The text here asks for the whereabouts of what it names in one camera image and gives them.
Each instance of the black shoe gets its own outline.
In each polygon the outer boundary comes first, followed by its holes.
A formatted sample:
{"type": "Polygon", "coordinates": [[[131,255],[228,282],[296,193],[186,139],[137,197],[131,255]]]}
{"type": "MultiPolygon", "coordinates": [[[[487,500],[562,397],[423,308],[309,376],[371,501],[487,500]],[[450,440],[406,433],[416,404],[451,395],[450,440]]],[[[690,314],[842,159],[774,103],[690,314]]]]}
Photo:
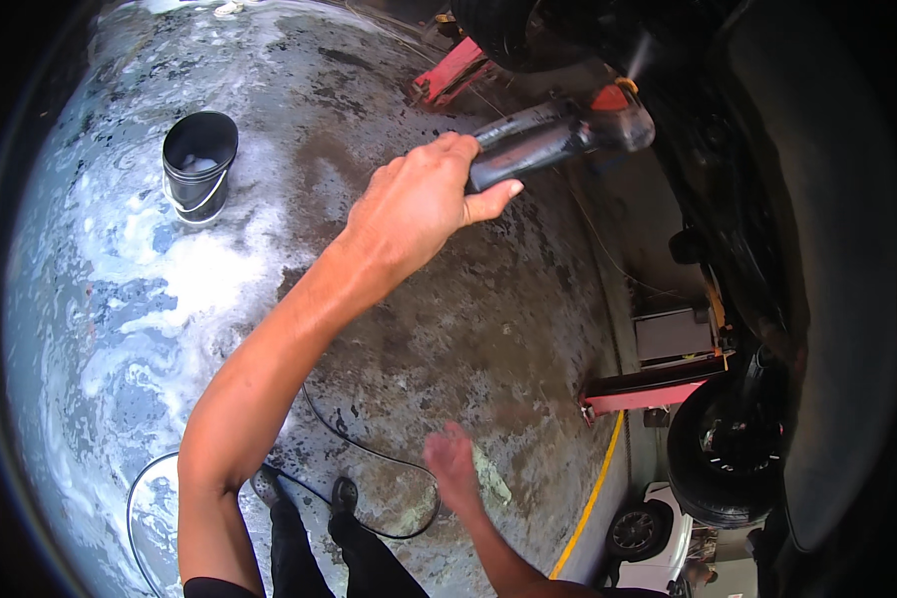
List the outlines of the black shoe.
{"type": "Polygon", "coordinates": [[[332,514],[356,512],[359,502],[359,488],[347,477],[340,477],[332,487],[332,514]]]}
{"type": "Polygon", "coordinates": [[[259,496],[270,509],[272,509],[273,505],[280,500],[293,501],[289,498],[289,495],[286,494],[286,491],[283,490],[282,485],[279,484],[279,474],[276,472],[275,468],[265,463],[263,463],[259,470],[252,475],[250,485],[252,486],[252,491],[256,493],[256,496],[259,496]]]}

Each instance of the black hose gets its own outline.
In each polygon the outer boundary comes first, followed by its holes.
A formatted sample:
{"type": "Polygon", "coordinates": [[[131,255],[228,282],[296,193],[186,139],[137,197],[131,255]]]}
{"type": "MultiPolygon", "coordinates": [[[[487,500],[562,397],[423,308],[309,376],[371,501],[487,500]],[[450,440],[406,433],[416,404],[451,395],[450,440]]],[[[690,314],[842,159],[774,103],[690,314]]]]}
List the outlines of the black hose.
{"type": "MultiPolygon", "coordinates": [[[[435,478],[435,475],[433,475],[431,471],[429,471],[425,467],[422,467],[421,465],[416,465],[415,463],[409,463],[408,461],[403,461],[401,459],[396,459],[393,456],[389,456],[387,454],[382,454],[381,452],[378,452],[377,450],[372,450],[371,448],[362,446],[361,444],[359,444],[359,442],[356,442],[355,440],[353,440],[351,438],[347,438],[342,433],[340,433],[338,430],[336,430],[335,428],[330,426],[329,423],[322,417],[322,415],[320,415],[319,412],[315,410],[315,405],[312,404],[312,400],[309,397],[309,391],[306,390],[305,384],[302,385],[302,396],[305,397],[306,404],[309,405],[309,409],[312,411],[312,414],[315,415],[315,419],[319,420],[319,423],[323,424],[323,426],[325,426],[326,429],[330,433],[332,433],[332,435],[334,437],[340,438],[344,442],[347,442],[347,443],[351,444],[352,446],[354,446],[358,449],[361,449],[365,452],[368,452],[369,454],[376,456],[378,458],[385,459],[386,461],[391,461],[393,463],[398,463],[399,465],[405,465],[407,467],[411,467],[413,469],[417,469],[421,472],[424,472],[426,475],[431,477],[432,480],[435,482],[435,506],[432,509],[432,515],[431,515],[431,517],[429,517],[429,520],[426,521],[425,525],[423,525],[419,529],[415,530],[411,534],[407,534],[404,536],[398,536],[398,535],[394,535],[394,534],[386,534],[385,532],[382,532],[377,529],[373,529],[373,528],[369,527],[362,521],[359,521],[359,525],[361,525],[366,530],[372,532],[373,534],[375,534],[377,536],[382,536],[383,538],[387,538],[389,540],[411,540],[412,538],[415,538],[415,537],[420,536],[421,534],[425,533],[432,526],[432,523],[435,522],[435,518],[438,517],[439,510],[441,510],[441,508],[442,508],[442,499],[439,498],[439,495],[438,495],[438,480],[435,478]]],[[[136,479],[133,480],[133,484],[130,485],[130,494],[126,498],[126,533],[129,536],[130,550],[133,553],[134,561],[136,561],[136,563],[137,563],[137,568],[140,570],[140,573],[143,574],[144,579],[146,580],[146,583],[150,587],[150,590],[152,590],[156,596],[160,596],[161,594],[156,589],[155,583],[153,583],[153,580],[151,580],[149,578],[149,575],[147,574],[146,569],[143,566],[143,563],[141,563],[141,561],[140,561],[140,556],[137,553],[137,545],[133,538],[133,522],[131,521],[131,517],[130,517],[130,507],[132,506],[132,503],[133,503],[133,494],[136,493],[137,485],[140,484],[140,481],[143,479],[144,474],[146,474],[146,472],[148,472],[153,467],[155,467],[155,465],[157,465],[158,463],[160,463],[162,461],[166,461],[168,458],[172,458],[178,454],[179,454],[179,451],[174,450],[173,452],[168,452],[167,454],[164,454],[163,456],[160,456],[157,459],[151,461],[149,463],[149,465],[144,467],[143,470],[137,475],[136,479]]],[[[332,500],[330,500],[329,498],[326,498],[325,496],[316,492],[311,486],[309,486],[305,482],[302,482],[302,481],[292,477],[287,472],[282,471],[278,467],[273,467],[272,465],[269,465],[269,464],[264,464],[264,465],[267,465],[268,467],[273,468],[273,470],[276,472],[276,474],[282,475],[287,480],[289,480],[291,482],[295,482],[296,484],[298,484],[298,485],[302,486],[303,488],[305,488],[306,490],[308,490],[311,494],[318,496],[326,504],[328,504],[330,506],[332,505],[332,500]]]]}

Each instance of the bucket handle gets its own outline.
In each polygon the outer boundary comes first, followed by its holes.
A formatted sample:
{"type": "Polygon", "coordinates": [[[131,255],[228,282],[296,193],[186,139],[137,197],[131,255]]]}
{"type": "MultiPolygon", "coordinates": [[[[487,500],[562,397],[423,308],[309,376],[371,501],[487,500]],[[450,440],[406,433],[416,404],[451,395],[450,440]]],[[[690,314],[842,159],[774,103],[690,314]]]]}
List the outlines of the bucket handle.
{"type": "Polygon", "coordinates": [[[176,198],[173,197],[173,193],[168,188],[166,188],[166,171],[165,170],[162,173],[162,194],[166,196],[166,198],[169,200],[169,203],[171,203],[173,205],[173,208],[176,208],[176,210],[179,213],[183,213],[183,214],[190,213],[192,211],[196,211],[197,209],[202,208],[203,206],[206,205],[206,202],[208,202],[210,199],[212,199],[212,197],[216,194],[216,190],[219,188],[219,185],[223,184],[223,179],[226,178],[226,175],[228,172],[229,172],[228,168],[226,170],[223,170],[223,174],[219,175],[219,178],[216,179],[216,185],[212,188],[212,191],[207,193],[206,197],[203,197],[203,201],[200,202],[200,205],[195,208],[186,209],[183,207],[183,205],[180,202],[176,201],[176,198]]]}

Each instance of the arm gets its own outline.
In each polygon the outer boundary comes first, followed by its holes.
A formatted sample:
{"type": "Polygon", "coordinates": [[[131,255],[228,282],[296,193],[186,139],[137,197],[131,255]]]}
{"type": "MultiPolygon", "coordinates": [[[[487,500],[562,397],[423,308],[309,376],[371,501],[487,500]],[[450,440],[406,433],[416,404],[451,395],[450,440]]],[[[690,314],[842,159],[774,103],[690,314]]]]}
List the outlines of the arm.
{"type": "Polygon", "coordinates": [[[372,176],[345,230],[236,349],[179,446],[179,576],[263,594],[236,496],[259,468],[302,382],[354,317],[425,265],[460,227],[501,214],[521,184],[466,197],[473,137],[446,133],[372,176]]]}
{"type": "Polygon", "coordinates": [[[426,463],[439,483],[442,502],[455,511],[475,545],[498,598],[586,598],[598,592],[580,584],[549,580],[505,542],[485,513],[478,476],[471,460],[471,440],[462,427],[448,422],[443,433],[426,438],[426,463]]]}

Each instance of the person's right hand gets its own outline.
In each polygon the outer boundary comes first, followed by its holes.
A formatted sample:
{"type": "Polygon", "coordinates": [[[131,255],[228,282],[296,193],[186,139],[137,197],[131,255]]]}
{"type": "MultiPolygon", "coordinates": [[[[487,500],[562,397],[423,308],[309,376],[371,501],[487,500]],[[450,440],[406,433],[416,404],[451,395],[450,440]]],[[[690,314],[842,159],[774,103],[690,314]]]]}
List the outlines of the person's right hand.
{"type": "Polygon", "coordinates": [[[482,512],[478,475],[471,460],[471,439],[461,426],[446,422],[444,431],[426,437],[422,456],[439,482],[439,496],[446,507],[462,520],[482,512]]]}
{"type": "Polygon", "coordinates": [[[372,175],[338,241],[387,279],[385,293],[435,257],[452,233],[497,218],[523,189],[510,179],[466,196],[468,167],[479,151],[475,137],[443,133],[372,175]]]}

